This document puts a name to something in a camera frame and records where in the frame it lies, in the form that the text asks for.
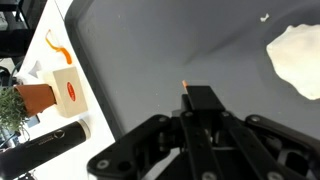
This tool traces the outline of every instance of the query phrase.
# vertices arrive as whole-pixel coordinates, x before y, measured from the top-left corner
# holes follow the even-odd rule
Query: gray mat
[[[186,79],[207,82],[239,118],[260,114],[320,139],[320,101],[281,80],[265,51],[288,25],[320,23],[319,9],[315,0],[74,0],[66,25],[121,133],[179,109]]]

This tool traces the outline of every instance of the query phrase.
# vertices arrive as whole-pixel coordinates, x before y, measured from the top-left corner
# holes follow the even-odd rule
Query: white table
[[[54,107],[46,109],[38,114],[40,124],[29,128],[31,139],[53,131],[78,119],[84,119],[91,131],[91,138],[64,154],[36,168],[35,176],[38,180],[84,180],[88,179],[86,165],[89,159],[114,142],[114,138],[107,121],[99,107],[99,104],[91,90],[85,74],[78,62],[70,44],[63,17],[72,0],[48,0],[39,21],[33,40],[25,57],[20,72],[16,75],[25,84],[42,83],[41,80],[30,75],[30,71],[51,70],[69,67],[62,54],[56,53],[45,42],[45,35],[51,29],[59,44],[65,47],[73,60],[71,66],[75,66],[79,73],[85,94],[88,111],[72,118],[64,118],[58,115]]]

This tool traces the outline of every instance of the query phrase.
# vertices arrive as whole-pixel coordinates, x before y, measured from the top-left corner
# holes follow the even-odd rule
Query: potted plant
[[[52,89],[47,84],[17,85],[0,89],[0,126],[18,131],[26,118],[55,104]]]

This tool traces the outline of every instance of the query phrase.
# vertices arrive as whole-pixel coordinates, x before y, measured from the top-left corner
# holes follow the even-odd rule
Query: green plant
[[[15,88],[0,89],[0,126],[18,131],[27,122],[27,111]]]

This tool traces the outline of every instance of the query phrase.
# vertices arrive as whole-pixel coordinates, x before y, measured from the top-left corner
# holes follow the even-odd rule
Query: terracotta pot
[[[55,104],[54,94],[47,84],[17,85],[14,88],[18,90],[24,101],[28,117],[34,116]]]

